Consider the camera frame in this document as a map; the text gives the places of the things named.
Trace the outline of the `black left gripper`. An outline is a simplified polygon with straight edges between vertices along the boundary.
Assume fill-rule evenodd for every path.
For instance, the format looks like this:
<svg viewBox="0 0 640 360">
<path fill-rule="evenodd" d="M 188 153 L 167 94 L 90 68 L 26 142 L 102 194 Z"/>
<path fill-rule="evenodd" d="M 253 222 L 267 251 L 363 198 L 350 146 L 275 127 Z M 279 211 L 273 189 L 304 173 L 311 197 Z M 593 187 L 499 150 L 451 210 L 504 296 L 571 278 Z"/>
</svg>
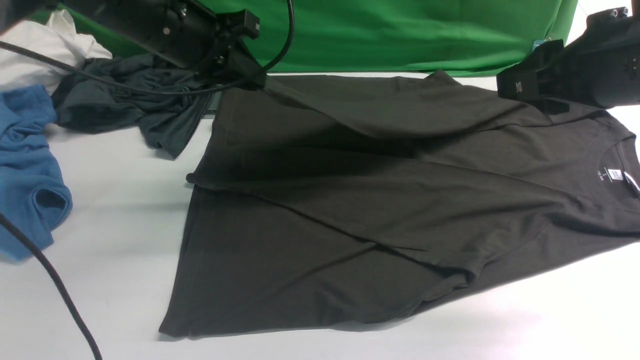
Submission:
<svg viewBox="0 0 640 360">
<path fill-rule="evenodd" d="M 205 46 L 205 57 L 193 69 L 196 79 L 211 85 L 228 85 L 257 91 L 265 86 L 266 74 L 250 53 L 244 39 L 259 36 L 260 20 L 251 11 L 219 13 L 214 18 L 212 43 Z"/>
</svg>

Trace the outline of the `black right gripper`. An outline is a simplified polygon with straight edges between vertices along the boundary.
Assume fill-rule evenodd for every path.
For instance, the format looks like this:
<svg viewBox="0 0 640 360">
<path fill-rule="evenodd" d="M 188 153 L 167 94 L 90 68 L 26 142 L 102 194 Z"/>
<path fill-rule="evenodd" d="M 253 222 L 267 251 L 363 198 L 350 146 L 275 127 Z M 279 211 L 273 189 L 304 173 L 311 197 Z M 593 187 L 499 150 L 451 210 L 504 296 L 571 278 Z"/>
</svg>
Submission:
<svg viewBox="0 0 640 360">
<path fill-rule="evenodd" d="M 567 113 L 572 105 L 589 107 L 591 101 L 575 66 L 576 50 L 562 40 L 537 46 L 526 59 L 496 76 L 497 93 L 549 115 Z"/>
</svg>

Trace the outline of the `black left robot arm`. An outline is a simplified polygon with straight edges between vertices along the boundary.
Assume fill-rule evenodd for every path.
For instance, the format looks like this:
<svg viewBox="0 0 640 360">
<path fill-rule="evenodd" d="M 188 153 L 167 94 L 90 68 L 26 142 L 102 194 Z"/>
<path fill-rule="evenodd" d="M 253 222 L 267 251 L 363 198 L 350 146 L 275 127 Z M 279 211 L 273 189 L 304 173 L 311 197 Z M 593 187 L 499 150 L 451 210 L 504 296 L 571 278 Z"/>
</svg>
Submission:
<svg viewBox="0 0 640 360">
<path fill-rule="evenodd" d="M 256 91 L 266 73 L 244 43 L 259 36 L 260 20 L 249 10 L 215 13 L 196 0 L 3 0 L 1 29 L 14 29 L 46 8 L 58 6 L 123 36 L 179 69 L 192 71 L 211 87 Z"/>
</svg>

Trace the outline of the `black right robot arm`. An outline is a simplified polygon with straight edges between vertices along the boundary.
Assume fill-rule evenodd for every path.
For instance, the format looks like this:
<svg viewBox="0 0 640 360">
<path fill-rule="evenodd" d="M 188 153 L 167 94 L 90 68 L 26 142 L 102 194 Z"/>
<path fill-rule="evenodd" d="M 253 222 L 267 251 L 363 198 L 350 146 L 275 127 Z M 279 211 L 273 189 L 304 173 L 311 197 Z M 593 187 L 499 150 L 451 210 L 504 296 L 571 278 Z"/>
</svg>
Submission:
<svg viewBox="0 0 640 360">
<path fill-rule="evenodd" d="M 548 40 L 522 62 L 501 71 L 497 93 L 548 114 L 571 106 L 608 110 L 639 104 L 639 2 L 590 14 L 572 43 Z"/>
</svg>

